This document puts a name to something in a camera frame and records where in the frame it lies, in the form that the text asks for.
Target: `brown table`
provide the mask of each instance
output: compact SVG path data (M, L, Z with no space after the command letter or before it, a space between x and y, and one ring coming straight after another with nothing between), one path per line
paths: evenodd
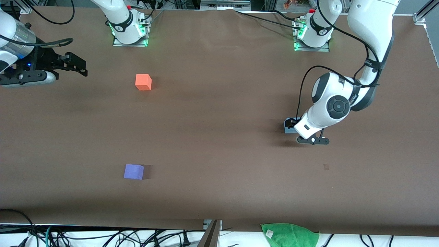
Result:
M63 20L71 9L41 12ZM165 11L149 47L130 48L112 47L99 9L77 8L63 26L22 21L45 41L73 37L56 51L85 59L89 76L0 88L0 207L36 223L194 229L220 218L235 230L290 222L439 236L439 69L411 17L394 18L374 103L329 127L328 146L296 144L282 123L309 67L351 76L362 65L363 45L338 32L330 53L299 52L287 27L233 11ZM337 25L348 30L346 16ZM301 113L325 72L309 74ZM152 91L135 88L137 73L153 77ZM151 178L124 179L127 163L152 165Z

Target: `green cloth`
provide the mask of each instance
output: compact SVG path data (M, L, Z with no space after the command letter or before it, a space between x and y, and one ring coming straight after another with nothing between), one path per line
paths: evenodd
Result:
M316 247L319 234L293 224L261 225L271 247Z

